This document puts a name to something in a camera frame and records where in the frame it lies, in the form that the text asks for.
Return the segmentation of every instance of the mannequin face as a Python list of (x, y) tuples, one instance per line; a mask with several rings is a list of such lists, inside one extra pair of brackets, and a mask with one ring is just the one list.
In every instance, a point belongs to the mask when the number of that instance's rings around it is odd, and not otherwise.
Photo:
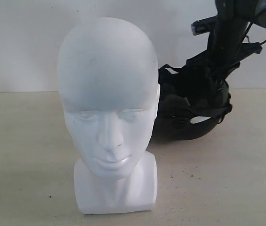
[(114, 179), (129, 176), (150, 141), (158, 100), (145, 105), (140, 99), (112, 110), (93, 109), (91, 104), (88, 110), (64, 113), (74, 145), (91, 172)]
[(61, 46), (59, 93), (75, 147), (89, 170), (122, 179), (150, 141), (160, 86), (148, 37), (129, 22), (100, 18)]

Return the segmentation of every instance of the table surface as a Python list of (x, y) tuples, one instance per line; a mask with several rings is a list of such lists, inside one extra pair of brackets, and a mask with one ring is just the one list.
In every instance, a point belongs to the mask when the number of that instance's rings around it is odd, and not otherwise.
[(0, 93), (0, 226), (266, 226), (266, 89), (232, 90), (233, 111), (193, 141), (153, 141), (153, 211), (84, 216), (78, 159), (58, 94)]

